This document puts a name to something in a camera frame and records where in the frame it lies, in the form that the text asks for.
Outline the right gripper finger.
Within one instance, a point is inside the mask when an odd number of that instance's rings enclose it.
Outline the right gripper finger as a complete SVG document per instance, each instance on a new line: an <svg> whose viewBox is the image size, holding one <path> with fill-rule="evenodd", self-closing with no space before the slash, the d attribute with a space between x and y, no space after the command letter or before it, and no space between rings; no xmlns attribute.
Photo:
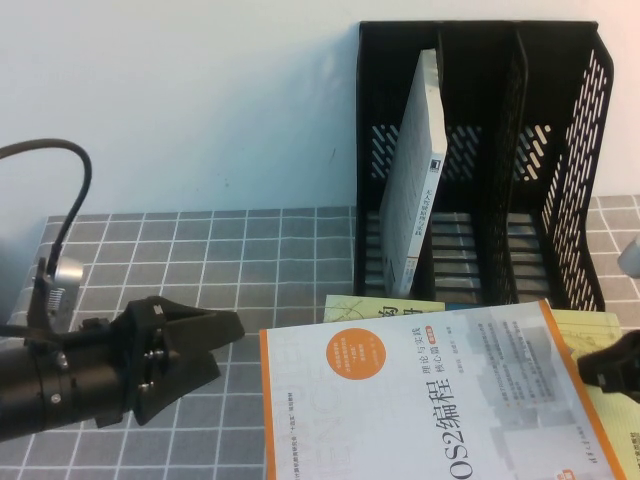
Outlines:
<svg viewBox="0 0 640 480"><path fill-rule="evenodd" d="M639 367L631 364L581 364L581 379L603 393L639 394Z"/></svg>
<svg viewBox="0 0 640 480"><path fill-rule="evenodd" d="M601 367L611 366L615 362L628 360L639 355L639 331L625 333L612 345L586 354L577 361L581 374L592 374Z"/></svg>

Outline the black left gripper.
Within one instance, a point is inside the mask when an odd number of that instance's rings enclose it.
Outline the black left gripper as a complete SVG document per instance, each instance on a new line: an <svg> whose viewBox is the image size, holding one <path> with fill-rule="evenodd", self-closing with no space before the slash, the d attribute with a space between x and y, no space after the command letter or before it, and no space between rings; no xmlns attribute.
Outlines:
<svg viewBox="0 0 640 480"><path fill-rule="evenodd" d="M245 336L234 311L200 309L160 296L129 302L112 321L86 319L82 332L89 336L93 361L82 419L99 428L121 422L127 412L139 425L149 423L179 398L217 379L221 373L210 351ZM169 350L194 356L169 364Z"/></svg>

